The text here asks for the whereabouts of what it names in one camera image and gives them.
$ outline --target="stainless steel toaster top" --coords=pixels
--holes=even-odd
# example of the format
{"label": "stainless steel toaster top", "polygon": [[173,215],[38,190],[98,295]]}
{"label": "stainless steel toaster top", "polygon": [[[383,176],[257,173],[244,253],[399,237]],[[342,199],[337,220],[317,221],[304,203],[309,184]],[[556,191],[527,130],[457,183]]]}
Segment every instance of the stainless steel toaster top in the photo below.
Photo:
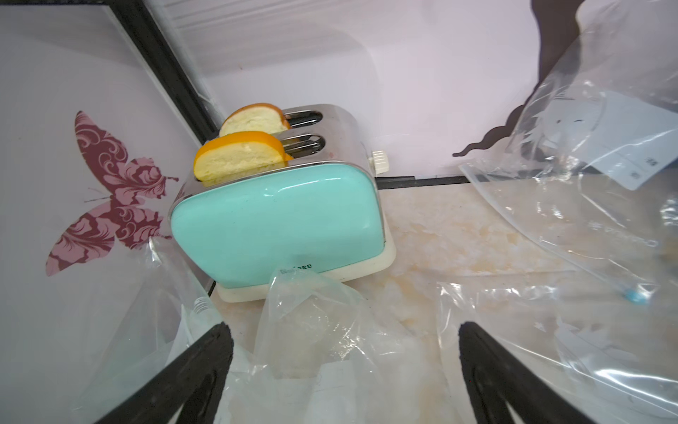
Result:
{"label": "stainless steel toaster top", "polygon": [[312,104],[285,109],[283,114],[292,128],[273,136],[282,142],[285,152],[294,158],[288,161],[286,167],[253,173],[210,187],[205,187],[191,172],[169,209],[169,218],[172,219],[172,211],[182,200],[196,194],[248,178],[302,166],[347,163],[365,172],[374,182],[374,167],[359,136],[358,124],[350,113],[332,104]]}

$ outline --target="plastic bag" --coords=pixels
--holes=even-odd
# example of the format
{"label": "plastic bag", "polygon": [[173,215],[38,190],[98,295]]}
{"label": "plastic bag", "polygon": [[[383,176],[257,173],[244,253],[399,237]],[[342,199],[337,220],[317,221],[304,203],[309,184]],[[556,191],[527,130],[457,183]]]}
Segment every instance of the plastic bag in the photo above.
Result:
{"label": "plastic bag", "polygon": [[440,283],[437,327],[457,421],[475,424],[459,326],[477,322],[600,424],[678,422],[678,317],[628,302],[583,271]]}
{"label": "plastic bag", "polygon": [[499,163],[462,171],[540,246],[637,302],[678,264],[678,3],[621,1],[558,62]]}
{"label": "plastic bag", "polygon": [[433,368],[421,340],[397,322],[379,322],[357,291],[312,271],[280,270],[254,353],[234,350],[215,422],[414,423],[423,415],[444,422],[445,393],[420,409]]}
{"label": "plastic bag", "polygon": [[174,241],[152,237],[140,258],[142,287],[99,369],[73,404],[79,422],[103,417],[223,322]]}

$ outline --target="pink butterfly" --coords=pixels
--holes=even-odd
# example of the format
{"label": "pink butterfly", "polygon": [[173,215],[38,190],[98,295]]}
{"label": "pink butterfly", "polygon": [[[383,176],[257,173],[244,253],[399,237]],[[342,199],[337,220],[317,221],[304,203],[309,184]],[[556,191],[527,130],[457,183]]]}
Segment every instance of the pink butterfly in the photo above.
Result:
{"label": "pink butterfly", "polygon": [[78,147],[92,174],[112,193],[110,200],[78,218],[59,238],[47,257],[47,275],[103,258],[117,237],[132,249],[160,234],[163,217],[150,209],[139,208],[144,200],[166,196],[168,179],[153,159],[141,157],[127,162],[125,145],[102,130],[83,112],[75,115]]}

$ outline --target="orange crust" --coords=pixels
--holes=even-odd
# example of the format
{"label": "orange crust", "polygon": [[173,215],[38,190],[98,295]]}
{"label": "orange crust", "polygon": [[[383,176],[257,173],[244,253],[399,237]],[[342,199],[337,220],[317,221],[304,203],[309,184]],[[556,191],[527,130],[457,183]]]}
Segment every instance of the orange crust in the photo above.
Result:
{"label": "orange crust", "polygon": [[263,131],[243,131],[243,132],[234,132],[223,137],[215,138],[214,140],[208,141],[200,149],[198,153],[195,154],[195,159],[193,160],[193,169],[195,169],[195,163],[198,158],[208,151],[219,149],[220,147],[226,146],[228,144],[237,144],[242,142],[260,142],[267,144],[268,146],[274,148],[280,156],[283,158],[283,161],[290,161],[294,159],[292,156],[285,153],[283,148],[283,143],[280,142],[274,136],[267,134]]}
{"label": "orange crust", "polygon": [[231,113],[231,114],[228,116],[228,118],[226,118],[226,119],[224,120],[224,123],[226,123],[226,121],[228,121],[233,115],[235,115],[235,114],[238,113],[238,112],[242,112],[242,111],[244,111],[244,110],[246,110],[246,109],[250,109],[250,108],[252,108],[252,107],[261,107],[261,106],[269,107],[269,108],[275,110],[276,112],[278,112],[278,115],[280,115],[280,122],[282,122],[283,125],[284,125],[287,129],[290,129],[290,128],[291,128],[290,123],[287,122],[287,119],[285,118],[285,114],[283,114],[283,111],[281,111],[280,108],[279,108],[278,106],[275,106],[274,104],[271,104],[271,103],[254,103],[254,104],[249,104],[249,105],[247,105],[247,106],[245,106],[245,107],[241,107],[241,108],[238,109],[237,111]]}

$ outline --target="toaster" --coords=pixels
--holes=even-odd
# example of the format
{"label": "toaster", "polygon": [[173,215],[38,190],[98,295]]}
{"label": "toaster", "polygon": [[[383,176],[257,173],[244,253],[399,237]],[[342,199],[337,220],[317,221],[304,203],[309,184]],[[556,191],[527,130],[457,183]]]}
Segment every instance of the toaster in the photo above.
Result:
{"label": "toaster", "polygon": [[357,122],[330,104],[286,109],[273,134],[293,157],[205,187],[191,174],[169,211],[172,235],[226,302],[265,298],[277,269],[310,269],[345,282],[387,268],[395,246]]}

